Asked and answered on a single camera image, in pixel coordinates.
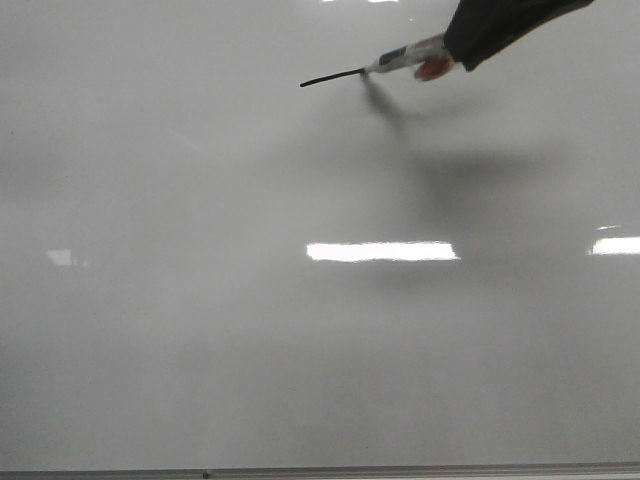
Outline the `bare human hand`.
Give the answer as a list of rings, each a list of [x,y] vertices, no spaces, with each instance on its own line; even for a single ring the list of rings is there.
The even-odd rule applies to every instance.
[[[436,80],[448,74],[456,62],[449,56],[429,56],[414,71],[414,78],[420,82]]]

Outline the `dark sleeved forearm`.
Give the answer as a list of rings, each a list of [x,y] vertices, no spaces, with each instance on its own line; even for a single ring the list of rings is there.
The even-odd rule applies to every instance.
[[[473,71],[540,26],[591,4],[590,0],[463,0],[443,44],[455,62]]]

